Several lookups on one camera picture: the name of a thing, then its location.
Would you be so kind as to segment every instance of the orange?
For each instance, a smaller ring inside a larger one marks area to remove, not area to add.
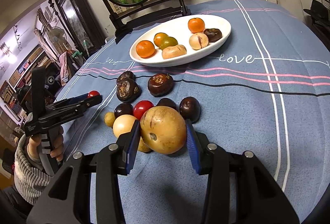
[[[136,53],[143,58],[150,57],[155,52],[155,46],[148,40],[143,40],[136,45]]]
[[[158,32],[153,38],[153,43],[155,44],[155,46],[160,47],[160,44],[165,37],[168,37],[166,33]]]
[[[200,18],[193,18],[188,21],[188,29],[192,33],[203,32],[205,29],[205,23]]]

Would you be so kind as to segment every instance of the red cherry tomato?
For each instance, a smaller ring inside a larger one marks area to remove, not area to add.
[[[98,92],[98,91],[96,91],[96,90],[93,90],[93,91],[90,91],[89,93],[88,93],[88,98],[91,98],[91,97],[95,97],[95,96],[99,96],[100,95],[100,93]]]
[[[149,100],[142,100],[138,102],[133,109],[133,116],[141,120],[142,115],[154,105]]]

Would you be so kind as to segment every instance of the striped sleeve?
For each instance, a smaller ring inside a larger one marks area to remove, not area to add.
[[[14,180],[19,194],[34,205],[52,177],[32,166],[24,152],[25,139],[26,136],[23,135],[15,152]]]

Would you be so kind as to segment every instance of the mandarin orange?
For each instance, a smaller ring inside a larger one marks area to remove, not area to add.
[[[203,32],[205,29],[205,23],[200,18],[193,18],[188,21],[188,29],[192,33]]]
[[[136,53],[143,58],[151,57],[155,52],[155,46],[148,40],[140,41],[136,45]]]

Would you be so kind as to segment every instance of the black hat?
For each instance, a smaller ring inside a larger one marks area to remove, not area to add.
[[[311,9],[304,9],[304,11],[317,21],[330,26],[328,9],[319,1],[313,0],[311,2]]]

